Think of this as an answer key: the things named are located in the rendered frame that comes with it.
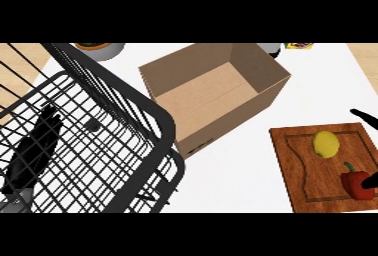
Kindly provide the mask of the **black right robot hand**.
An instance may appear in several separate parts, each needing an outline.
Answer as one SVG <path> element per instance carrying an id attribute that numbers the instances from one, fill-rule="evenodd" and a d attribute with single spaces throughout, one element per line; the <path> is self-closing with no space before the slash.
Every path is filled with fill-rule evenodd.
<path id="1" fill-rule="evenodd" d="M 375 118 L 372 115 L 365 113 L 363 111 L 357 109 L 350 110 L 351 114 L 356 115 L 368 124 L 369 126 L 378 131 L 378 118 Z M 362 187 L 365 189 L 378 188 L 378 172 L 372 174 L 371 177 L 368 177 L 362 182 Z"/>

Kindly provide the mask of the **yellow lemon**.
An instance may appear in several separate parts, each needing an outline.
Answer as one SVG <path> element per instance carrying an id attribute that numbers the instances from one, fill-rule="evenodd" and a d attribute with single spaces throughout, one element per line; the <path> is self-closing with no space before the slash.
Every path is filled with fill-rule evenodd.
<path id="1" fill-rule="evenodd" d="M 313 150 L 322 158 L 331 158 L 337 155 L 340 141 L 335 134 L 329 131 L 320 131 L 313 136 Z"/>

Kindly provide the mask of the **brown wooden cutting board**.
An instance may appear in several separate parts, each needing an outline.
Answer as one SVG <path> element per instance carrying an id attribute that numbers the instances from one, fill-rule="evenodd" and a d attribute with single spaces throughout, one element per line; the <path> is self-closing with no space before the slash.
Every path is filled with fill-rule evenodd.
<path id="1" fill-rule="evenodd" d="M 313 150 L 319 131 L 332 132 L 340 141 L 338 153 L 328 159 Z M 378 210 L 378 189 L 372 200 L 357 201 L 341 185 L 341 174 L 348 172 L 345 162 L 356 171 L 378 172 L 378 149 L 362 124 L 272 128 L 269 132 L 294 212 Z"/>

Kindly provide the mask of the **open cardboard box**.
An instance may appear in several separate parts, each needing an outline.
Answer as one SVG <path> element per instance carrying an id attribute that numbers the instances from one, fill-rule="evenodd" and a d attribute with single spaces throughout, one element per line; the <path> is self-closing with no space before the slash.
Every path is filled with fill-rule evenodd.
<path id="1" fill-rule="evenodd" d="M 195 43 L 139 67 L 187 158 L 270 107 L 291 78 L 255 43 Z"/>

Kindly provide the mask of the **red bell pepper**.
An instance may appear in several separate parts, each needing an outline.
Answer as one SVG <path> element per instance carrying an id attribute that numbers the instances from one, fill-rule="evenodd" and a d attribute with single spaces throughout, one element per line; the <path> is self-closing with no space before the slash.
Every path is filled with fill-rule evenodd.
<path id="1" fill-rule="evenodd" d="M 375 189 L 365 189 L 362 186 L 362 182 L 369 177 L 369 173 L 366 171 L 356 171 L 353 165 L 345 162 L 345 167 L 348 168 L 348 172 L 340 175 L 342 188 L 348 194 L 348 196 L 360 201 L 360 200 L 372 200 L 375 197 Z"/>

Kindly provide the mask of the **yellow printed packet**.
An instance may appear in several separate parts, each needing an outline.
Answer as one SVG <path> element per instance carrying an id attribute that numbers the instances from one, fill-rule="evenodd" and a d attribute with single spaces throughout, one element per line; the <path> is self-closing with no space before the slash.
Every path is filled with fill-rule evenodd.
<path id="1" fill-rule="evenodd" d="M 313 43 L 286 43 L 285 48 L 286 49 L 311 49 Z"/>

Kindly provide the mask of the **grey round container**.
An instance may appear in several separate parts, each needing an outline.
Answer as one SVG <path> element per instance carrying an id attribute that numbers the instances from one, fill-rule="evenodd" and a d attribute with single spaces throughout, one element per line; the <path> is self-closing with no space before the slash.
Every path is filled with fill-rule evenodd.
<path id="1" fill-rule="evenodd" d="M 258 47 L 264 50 L 264 52 L 276 58 L 280 53 L 280 43 L 258 43 Z"/>

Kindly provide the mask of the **grey bowl with brown rim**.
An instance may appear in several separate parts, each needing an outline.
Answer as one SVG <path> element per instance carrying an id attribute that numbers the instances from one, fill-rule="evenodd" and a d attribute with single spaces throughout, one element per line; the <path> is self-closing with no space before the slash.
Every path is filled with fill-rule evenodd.
<path id="1" fill-rule="evenodd" d="M 124 43 L 77 43 L 75 47 L 94 61 L 106 61 L 120 54 Z"/>

